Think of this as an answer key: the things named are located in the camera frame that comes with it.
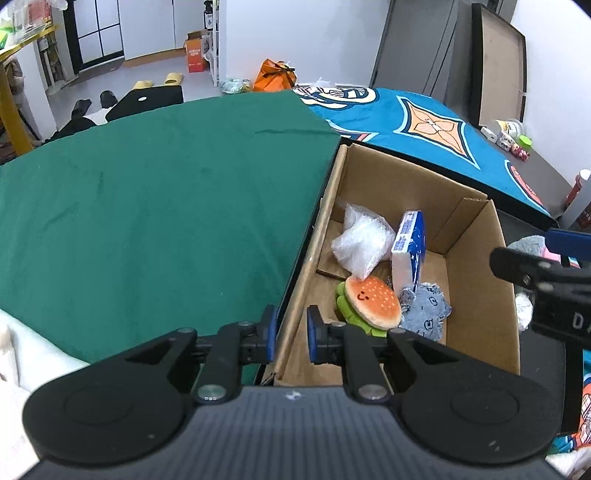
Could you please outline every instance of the yellow slipper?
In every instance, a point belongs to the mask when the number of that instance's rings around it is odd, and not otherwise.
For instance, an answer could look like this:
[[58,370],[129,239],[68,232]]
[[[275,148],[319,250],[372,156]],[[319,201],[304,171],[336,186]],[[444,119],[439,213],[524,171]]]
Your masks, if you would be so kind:
[[166,75],[165,85],[180,85],[183,81],[184,75],[182,73],[169,73]]
[[154,86],[154,82],[152,80],[138,80],[135,82],[133,90],[139,90],[141,88],[150,88]]

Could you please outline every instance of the white cloth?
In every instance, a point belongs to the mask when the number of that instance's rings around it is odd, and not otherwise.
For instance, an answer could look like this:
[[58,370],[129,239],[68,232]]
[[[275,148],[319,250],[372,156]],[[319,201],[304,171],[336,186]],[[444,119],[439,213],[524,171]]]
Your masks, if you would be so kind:
[[67,355],[28,326],[0,310],[0,329],[8,325],[18,368],[20,386],[28,392],[88,365]]
[[548,455],[546,461],[569,480],[579,480],[591,468],[591,447]]
[[0,380],[18,386],[17,358],[8,325],[0,322]]
[[22,408],[29,393],[0,380],[0,480],[22,477],[38,462],[22,428]]
[[97,125],[104,125],[107,123],[107,119],[105,118],[106,114],[111,111],[113,107],[109,108],[101,108],[99,111],[95,113],[91,113],[90,115],[85,115],[86,118],[90,118],[94,123]]

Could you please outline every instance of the white door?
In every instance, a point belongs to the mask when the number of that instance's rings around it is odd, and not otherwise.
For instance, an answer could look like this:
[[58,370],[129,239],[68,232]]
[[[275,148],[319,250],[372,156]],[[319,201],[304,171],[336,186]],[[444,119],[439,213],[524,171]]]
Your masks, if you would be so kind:
[[172,0],[119,0],[126,59],[175,48]]
[[176,46],[183,48],[188,33],[205,28],[203,25],[205,5],[202,0],[173,0],[173,6]]

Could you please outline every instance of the green cloth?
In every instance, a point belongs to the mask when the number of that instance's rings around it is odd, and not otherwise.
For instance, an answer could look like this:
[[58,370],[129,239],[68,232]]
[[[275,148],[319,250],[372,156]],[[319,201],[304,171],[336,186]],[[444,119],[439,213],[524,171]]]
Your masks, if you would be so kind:
[[340,137],[298,96],[122,118],[0,168],[0,308],[95,362],[279,305]]

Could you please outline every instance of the orange bag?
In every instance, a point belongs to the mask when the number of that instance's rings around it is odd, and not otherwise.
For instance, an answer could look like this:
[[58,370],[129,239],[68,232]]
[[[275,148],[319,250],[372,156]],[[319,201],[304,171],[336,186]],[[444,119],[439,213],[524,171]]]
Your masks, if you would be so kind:
[[295,69],[289,68],[285,62],[266,59],[254,84],[255,92],[279,92],[296,86]]

